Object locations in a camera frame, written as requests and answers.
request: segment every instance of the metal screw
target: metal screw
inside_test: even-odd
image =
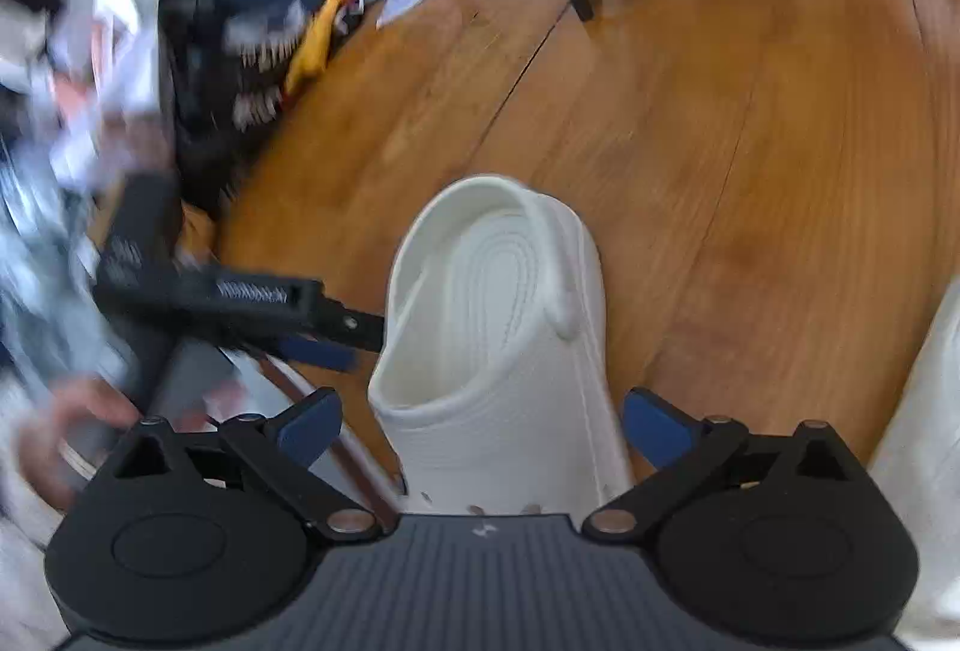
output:
[[[359,509],[338,510],[332,512],[326,520],[326,525],[341,535],[361,535],[373,529],[375,523],[376,519],[371,512]]]
[[[637,526],[637,519],[627,510],[598,510],[590,516],[590,523],[605,535],[625,535]]]

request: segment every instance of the human hand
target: human hand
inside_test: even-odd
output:
[[[70,378],[56,384],[51,392],[50,405],[21,427],[16,452],[24,479],[47,504],[66,512],[76,497],[62,476],[59,454],[69,429],[90,419],[129,429],[140,419],[140,413],[102,377]]]

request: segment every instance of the white clog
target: white clog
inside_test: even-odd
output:
[[[605,380],[596,246],[500,176],[454,183],[397,253],[370,403],[407,512],[584,517],[632,474]]]

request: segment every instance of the yellow object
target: yellow object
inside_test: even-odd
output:
[[[283,93],[292,96],[307,80],[318,77],[326,69],[326,60],[330,54],[330,32],[333,20],[344,0],[326,0],[320,11],[313,16],[310,26],[299,48],[296,48],[287,79],[283,82]]]

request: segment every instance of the finger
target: finger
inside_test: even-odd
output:
[[[191,410],[180,416],[179,419],[176,420],[174,429],[178,432],[202,432],[206,429],[207,424],[209,424],[209,421],[206,417],[206,411],[200,408],[199,410]]]
[[[59,454],[56,443],[49,437],[43,424],[33,421],[26,424],[17,435],[16,457],[23,479],[50,507],[66,512],[76,497],[76,492],[56,477],[53,464]]]
[[[102,377],[85,377],[56,387],[50,426],[56,438],[85,419],[97,419],[117,429],[128,429],[140,419],[140,413],[121,392]]]
[[[247,387],[238,379],[230,378],[205,395],[206,406],[219,421],[231,419],[243,412],[247,401]]]

